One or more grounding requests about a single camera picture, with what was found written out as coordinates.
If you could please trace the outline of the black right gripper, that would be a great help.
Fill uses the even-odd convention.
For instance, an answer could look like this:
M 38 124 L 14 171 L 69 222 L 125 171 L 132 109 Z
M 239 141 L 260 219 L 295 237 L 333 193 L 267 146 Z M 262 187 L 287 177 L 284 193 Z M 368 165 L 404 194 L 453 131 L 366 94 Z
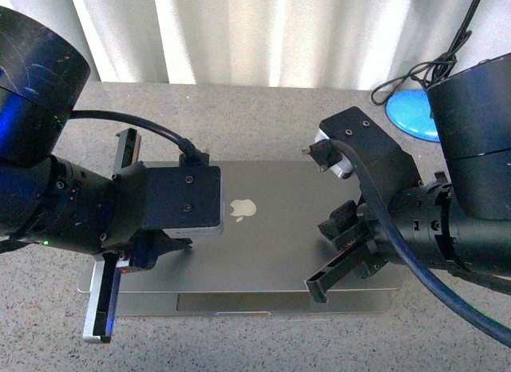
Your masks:
M 388 212 L 410 250 L 424 266 L 469 280 L 473 272 L 454 248 L 457 240 L 450 227 L 452 202 L 452 184 L 444 172 L 436 172 L 435 180 L 421 186 L 413 195 L 405 192 L 396 195 L 388 205 Z M 316 303 L 327 303 L 327 291 L 354 269 L 360 277 L 366 278 L 386 262 L 402 262 L 380 222 L 363 202 L 356 204 L 348 200 L 318 228 L 340 253 L 305 281 Z M 357 242 L 368 248 L 352 247 Z M 365 265 L 362 262 L 367 258 L 369 264 Z

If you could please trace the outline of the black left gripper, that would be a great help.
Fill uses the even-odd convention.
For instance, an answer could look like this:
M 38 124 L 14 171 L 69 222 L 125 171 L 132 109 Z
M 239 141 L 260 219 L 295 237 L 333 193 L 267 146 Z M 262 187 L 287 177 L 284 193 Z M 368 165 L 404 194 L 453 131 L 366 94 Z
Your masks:
M 138 161 L 141 146 L 136 129 L 116 137 L 113 176 Z M 41 166 L 48 179 L 38 206 L 38 244 L 95 255 L 82 338 L 90 344 L 110 343 L 121 281 L 117 254 L 134 253 L 148 236 L 136 228 L 114 231 L 117 190 L 112 180 L 56 156 Z

